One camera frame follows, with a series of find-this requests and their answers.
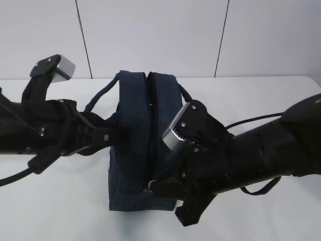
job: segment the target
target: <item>navy blue bag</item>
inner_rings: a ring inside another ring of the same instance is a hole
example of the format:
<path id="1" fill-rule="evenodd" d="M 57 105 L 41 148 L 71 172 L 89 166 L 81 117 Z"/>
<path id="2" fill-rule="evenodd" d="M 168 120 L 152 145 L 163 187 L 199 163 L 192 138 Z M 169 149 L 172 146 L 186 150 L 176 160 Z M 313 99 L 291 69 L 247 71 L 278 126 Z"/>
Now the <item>navy blue bag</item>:
<path id="1" fill-rule="evenodd" d="M 119 104 L 109 122 L 128 129 L 126 142 L 110 148 L 109 209 L 115 211 L 173 210 L 176 200 L 159 198 L 148 190 L 172 163 L 174 154 L 162 134 L 189 94 L 173 75 L 120 71 L 86 106 L 92 111 L 99 98 L 119 81 Z"/>

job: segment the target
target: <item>white table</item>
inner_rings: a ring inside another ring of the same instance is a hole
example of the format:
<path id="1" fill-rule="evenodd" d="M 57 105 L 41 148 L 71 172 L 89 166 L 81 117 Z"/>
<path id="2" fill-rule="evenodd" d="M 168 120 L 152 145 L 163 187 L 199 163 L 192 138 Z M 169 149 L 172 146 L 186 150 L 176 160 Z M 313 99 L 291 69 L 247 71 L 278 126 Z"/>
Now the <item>white table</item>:
<path id="1" fill-rule="evenodd" d="M 50 86 L 48 98 L 69 98 L 83 110 L 109 80 L 70 80 Z M 262 114 L 280 112 L 320 92 L 306 77 L 185 78 L 179 82 L 209 113 L 228 125 Z M 1 81 L 3 93 L 19 101 L 26 81 Z M 117 88 L 94 109 L 109 117 Z M 235 134 L 268 120 L 233 129 Z M 0 177 L 27 166 L 30 156 L 0 156 Z M 108 149 L 91 157 L 61 158 L 40 176 L 0 188 L 0 240 L 318 240 L 321 177 L 285 177 L 267 195 L 240 190 L 219 195 L 199 224 L 183 228 L 173 212 L 108 210 Z"/>

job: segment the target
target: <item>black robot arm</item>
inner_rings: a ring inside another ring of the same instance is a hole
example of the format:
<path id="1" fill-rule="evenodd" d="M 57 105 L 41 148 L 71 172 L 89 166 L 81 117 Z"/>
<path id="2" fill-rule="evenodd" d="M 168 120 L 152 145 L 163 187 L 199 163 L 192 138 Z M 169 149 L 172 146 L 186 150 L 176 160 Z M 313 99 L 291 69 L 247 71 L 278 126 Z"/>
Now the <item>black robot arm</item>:
<path id="1" fill-rule="evenodd" d="M 252 195 L 265 194 L 283 175 L 305 176 L 321 170 L 321 94 L 305 99 L 281 118 L 233 136 L 197 100 L 187 103 L 163 135 L 178 159 L 150 190 L 183 200 L 176 215 L 195 224 L 222 192 L 273 180 Z"/>
<path id="2" fill-rule="evenodd" d="M 49 85 L 69 80 L 74 70 L 72 62 L 54 55 L 34 66 L 21 103 L 0 93 L 0 154 L 36 154 L 28 162 L 29 173 L 40 174 L 60 156 L 92 155 L 126 136 L 115 121 L 78 112 L 73 100 L 46 100 Z M 0 180 L 0 186 L 12 181 Z"/>

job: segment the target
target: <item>black cable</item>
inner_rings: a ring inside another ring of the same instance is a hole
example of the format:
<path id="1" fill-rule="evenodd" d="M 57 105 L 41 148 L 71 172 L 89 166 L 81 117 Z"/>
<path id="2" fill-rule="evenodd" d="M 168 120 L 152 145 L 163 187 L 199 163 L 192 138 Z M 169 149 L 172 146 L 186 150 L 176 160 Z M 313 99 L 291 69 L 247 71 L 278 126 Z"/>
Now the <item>black cable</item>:
<path id="1" fill-rule="evenodd" d="M 33 172 L 34 172 L 34 170 L 32 168 L 27 168 L 22 172 L 19 172 L 17 174 L 12 175 L 12 176 L 0 179 L 0 187 L 8 185 L 13 182 L 16 182 L 24 177 L 27 177 L 28 175 L 30 175 Z"/>
<path id="2" fill-rule="evenodd" d="M 262 115 L 262 116 L 258 116 L 258 117 L 255 117 L 255 118 L 251 118 L 251 119 L 245 119 L 245 120 L 242 120 L 240 122 L 235 122 L 233 124 L 230 124 L 226 127 L 226 129 L 228 130 L 229 128 L 232 128 L 232 127 L 235 127 L 235 126 L 238 126 L 238 125 L 241 125 L 241 124 L 244 124 L 244 123 L 248 123 L 248 122 L 253 122 L 253 121 L 258 121 L 259 119 L 266 119 L 266 118 L 271 118 L 271 117 L 276 117 L 276 116 L 281 116 L 283 113 L 275 113 L 275 114 L 267 114 L 267 115 Z"/>

